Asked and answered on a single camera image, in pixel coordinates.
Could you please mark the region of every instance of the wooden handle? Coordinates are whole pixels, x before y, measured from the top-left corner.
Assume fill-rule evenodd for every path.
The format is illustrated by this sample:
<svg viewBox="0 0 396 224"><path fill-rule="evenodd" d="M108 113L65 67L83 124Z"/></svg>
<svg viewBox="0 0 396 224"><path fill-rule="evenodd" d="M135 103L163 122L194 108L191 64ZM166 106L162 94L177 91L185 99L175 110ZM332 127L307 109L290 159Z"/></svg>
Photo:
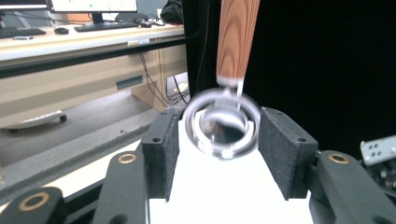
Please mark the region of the wooden handle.
<svg viewBox="0 0 396 224"><path fill-rule="evenodd" d="M260 0L222 0L217 79L222 86L243 82Z"/></svg>

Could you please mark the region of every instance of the black keyboard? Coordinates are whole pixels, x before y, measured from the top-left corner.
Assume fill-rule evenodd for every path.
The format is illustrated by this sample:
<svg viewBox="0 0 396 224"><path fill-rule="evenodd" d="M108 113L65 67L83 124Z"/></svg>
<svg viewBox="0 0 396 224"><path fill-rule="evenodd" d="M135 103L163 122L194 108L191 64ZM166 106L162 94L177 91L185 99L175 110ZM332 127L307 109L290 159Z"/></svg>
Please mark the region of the black keyboard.
<svg viewBox="0 0 396 224"><path fill-rule="evenodd" d="M0 39L11 38L18 35L44 35L46 32L37 28L30 29L0 29Z"/></svg>
<svg viewBox="0 0 396 224"><path fill-rule="evenodd" d="M122 28L133 28L138 27L139 24L128 21L128 22L114 22L114 23L101 23L101 24L89 24L76 26L77 32L89 32L89 31L101 31L101 30L114 30Z"/></svg>

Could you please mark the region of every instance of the computer monitor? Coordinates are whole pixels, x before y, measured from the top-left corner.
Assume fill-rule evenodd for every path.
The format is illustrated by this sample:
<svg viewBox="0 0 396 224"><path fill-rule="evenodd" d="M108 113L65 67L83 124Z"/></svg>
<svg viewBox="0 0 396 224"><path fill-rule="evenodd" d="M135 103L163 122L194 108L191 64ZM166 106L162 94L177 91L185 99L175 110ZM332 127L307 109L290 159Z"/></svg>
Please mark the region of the computer monitor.
<svg viewBox="0 0 396 224"><path fill-rule="evenodd" d="M0 0L0 11L47 9L47 0Z"/></svg>
<svg viewBox="0 0 396 224"><path fill-rule="evenodd" d="M93 23L103 23L102 13L137 12L136 0L48 0L53 13L91 13Z"/></svg>

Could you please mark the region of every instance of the floor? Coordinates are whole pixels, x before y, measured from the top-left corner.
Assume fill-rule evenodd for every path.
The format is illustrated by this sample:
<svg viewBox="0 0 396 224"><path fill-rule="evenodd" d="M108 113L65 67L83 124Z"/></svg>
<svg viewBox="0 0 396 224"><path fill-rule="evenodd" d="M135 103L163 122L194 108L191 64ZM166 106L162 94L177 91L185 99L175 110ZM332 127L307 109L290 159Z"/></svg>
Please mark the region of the floor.
<svg viewBox="0 0 396 224"><path fill-rule="evenodd" d="M168 106L183 108L190 99L188 88L181 95L175 90L176 83L188 83L187 74L169 77L166 83ZM0 164L5 177L0 181L0 205L125 147L117 139L127 139L123 144L140 139L159 113L129 91L63 112L66 122L56 119L16 133L0 129Z"/></svg>

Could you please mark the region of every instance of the black bag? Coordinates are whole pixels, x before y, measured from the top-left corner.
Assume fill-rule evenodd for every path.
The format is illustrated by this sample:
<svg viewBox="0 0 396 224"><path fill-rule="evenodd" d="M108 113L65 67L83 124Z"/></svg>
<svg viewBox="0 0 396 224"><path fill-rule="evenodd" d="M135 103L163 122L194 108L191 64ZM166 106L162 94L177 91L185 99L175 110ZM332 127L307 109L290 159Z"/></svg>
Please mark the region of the black bag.
<svg viewBox="0 0 396 224"><path fill-rule="evenodd" d="M168 0L161 12L161 18L167 23L183 24L181 0Z"/></svg>

